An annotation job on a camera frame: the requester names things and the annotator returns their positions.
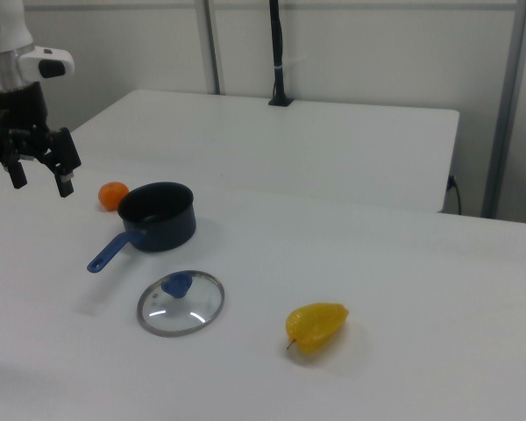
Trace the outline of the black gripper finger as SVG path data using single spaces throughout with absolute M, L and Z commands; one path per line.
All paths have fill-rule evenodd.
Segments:
M 74 192 L 74 171 L 82 164 L 71 133 L 68 128 L 62 127 L 49 132 L 45 141 L 46 151 L 40 162 L 53 173 L 60 196 L 68 197 Z
M 17 156 L 8 156 L 3 162 L 3 167 L 9 174 L 15 189 L 22 189 L 27 184 L 25 171 Z

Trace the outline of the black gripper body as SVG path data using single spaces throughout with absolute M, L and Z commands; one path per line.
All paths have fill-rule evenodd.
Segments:
M 38 82 L 0 92 L 0 162 L 34 158 L 49 165 L 51 155 L 45 98 Z

